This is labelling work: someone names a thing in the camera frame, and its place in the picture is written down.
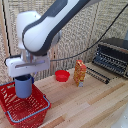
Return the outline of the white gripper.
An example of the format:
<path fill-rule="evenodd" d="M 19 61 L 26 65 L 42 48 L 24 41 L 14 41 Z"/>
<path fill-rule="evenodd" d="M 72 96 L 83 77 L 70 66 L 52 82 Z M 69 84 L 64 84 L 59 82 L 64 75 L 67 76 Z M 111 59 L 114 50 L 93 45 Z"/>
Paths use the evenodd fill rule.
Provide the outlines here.
<path fill-rule="evenodd" d="M 49 69 L 50 59 L 48 56 L 43 56 L 38 57 L 35 62 L 25 62 L 20 57 L 8 58 L 6 65 L 8 67 L 8 75 L 10 77 L 18 77 Z"/>

